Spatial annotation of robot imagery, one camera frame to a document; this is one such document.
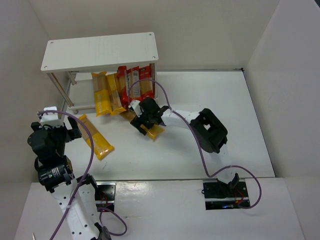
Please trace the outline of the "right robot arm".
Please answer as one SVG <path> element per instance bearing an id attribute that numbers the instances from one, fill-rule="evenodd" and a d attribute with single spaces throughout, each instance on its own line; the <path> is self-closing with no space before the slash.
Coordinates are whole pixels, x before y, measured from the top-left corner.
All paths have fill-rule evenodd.
<path id="1" fill-rule="evenodd" d="M 208 153 L 219 168 L 232 165 L 227 147 L 228 131 L 210 109 L 191 112 L 174 110 L 167 105 L 159 107 L 151 97 L 133 100 L 129 109 L 135 113 L 130 124 L 143 135 L 155 126 L 188 129 L 196 137 L 199 148 Z"/>

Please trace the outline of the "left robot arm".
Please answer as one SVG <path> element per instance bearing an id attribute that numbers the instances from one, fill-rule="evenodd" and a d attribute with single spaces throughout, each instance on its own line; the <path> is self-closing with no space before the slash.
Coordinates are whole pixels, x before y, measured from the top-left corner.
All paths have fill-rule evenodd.
<path id="1" fill-rule="evenodd" d="M 33 133 L 27 143 L 36 154 L 38 181 L 57 201 L 72 239 L 109 240 L 111 235 L 100 223 L 95 204 L 98 186 L 94 178 L 88 173 L 76 178 L 65 155 L 66 143 L 82 136 L 77 122 L 71 117 L 68 121 L 71 129 L 60 119 L 31 123 Z"/>

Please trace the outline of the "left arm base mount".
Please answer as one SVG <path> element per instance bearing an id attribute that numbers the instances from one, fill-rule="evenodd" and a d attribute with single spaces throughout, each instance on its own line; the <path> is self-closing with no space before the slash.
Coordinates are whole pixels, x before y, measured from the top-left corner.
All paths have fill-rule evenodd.
<path id="1" fill-rule="evenodd" d="M 108 181 L 98 181 L 97 190 L 94 194 L 95 205 L 99 212 L 105 212 L 101 208 L 107 208 L 114 211 L 116 197 L 116 183 Z"/>

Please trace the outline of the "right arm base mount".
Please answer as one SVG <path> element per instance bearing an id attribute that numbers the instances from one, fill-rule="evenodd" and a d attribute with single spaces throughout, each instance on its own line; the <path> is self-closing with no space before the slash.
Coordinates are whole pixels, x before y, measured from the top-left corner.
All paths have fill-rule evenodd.
<path id="1" fill-rule="evenodd" d="M 251 206 L 244 180 L 240 180 L 231 191 L 217 180 L 204 181 L 202 185 L 206 210 L 239 209 L 238 204 L 246 208 Z"/>

